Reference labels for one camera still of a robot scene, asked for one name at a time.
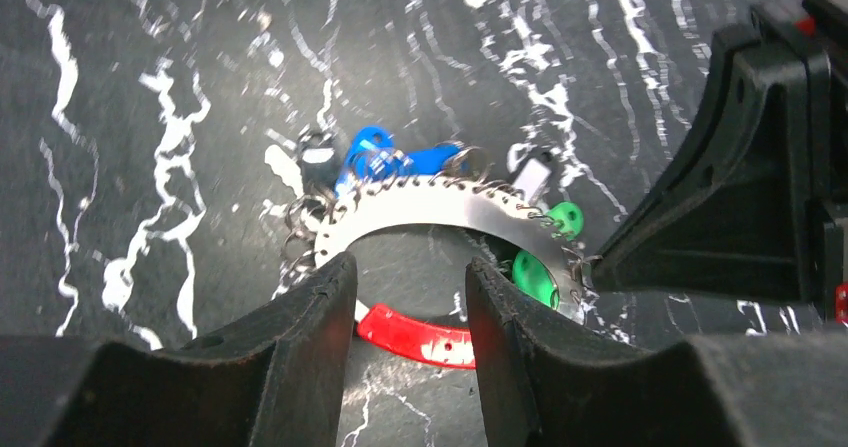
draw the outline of red component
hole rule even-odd
[[[356,332],[372,344],[407,359],[455,369],[476,367],[468,329],[428,324],[384,304],[375,305],[359,322]]]
[[[795,27],[804,33],[807,37],[812,37],[816,33],[816,19],[807,17],[795,22]]]
[[[836,288],[836,299],[833,303],[837,322],[848,322],[848,283]]]

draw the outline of green plastic piece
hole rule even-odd
[[[571,202],[562,202],[548,212],[554,220],[562,221],[560,232],[574,240],[583,230],[583,212]],[[522,250],[512,264],[512,281],[525,294],[552,309],[559,306],[559,292],[548,275],[548,270],[529,252]]]

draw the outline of keychain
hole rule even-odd
[[[583,230],[583,212],[571,202],[557,204],[547,216],[561,222],[560,232],[568,240],[574,240]],[[526,250],[522,250],[515,257],[512,264],[512,282],[519,290],[550,308],[556,310],[559,307],[559,291],[551,281],[547,269]]]
[[[524,192],[527,203],[536,205],[551,190],[551,184],[560,177],[560,171],[561,167],[553,154],[536,147],[527,153],[507,182],[514,189]]]
[[[332,188],[341,164],[331,133],[309,130],[298,139],[297,165],[304,186],[322,190]]]
[[[356,173],[365,171],[366,159],[361,155],[363,152],[384,151],[394,148],[394,145],[392,134],[376,125],[370,125],[360,130],[353,138],[350,150],[344,158],[341,174],[338,170],[335,172],[335,176],[338,178],[333,189],[336,197],[342,197],[355,188]]]
[[[389,176],[435,175],[442,171],[445,162],[458,154],[459,150],[456,144],[445,143],[432,149],[404,154],[394,149],[389,132],[376,126],[366,127],[356,135],[345,157],[335,186],[336,197],[352,191],[357,178],[381,181]],[[373,155],[364,155],[368,152],[373,152]]]

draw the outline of marble countertop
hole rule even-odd
[[[712,31],[756,1],[0,0],[0,333],[178,347],[283,293],[307,126],[462,140],[500,178],[550,148],[591,253],[686,135]],[[436,227],[352,250],[363,299],[460,320],[467,261],[503,260]],[[808,306],[661,292],[584,307],[648,348],[821,325]],[[347,372],[338,445],[485,445],[473,372],[357,339]]]

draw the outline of black plastic bracket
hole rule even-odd
[[[848,336],[603,338],[475,259],[469,326],[490,447],[840,446]]]
[[[816,301],[811,205],[831,195],[831,69],[776,4],[717,31],[692,129],[598,252],[598,290]]]
[[[0,337],[0,445],[334,445],[353,331],[344,253],[181,350]]]

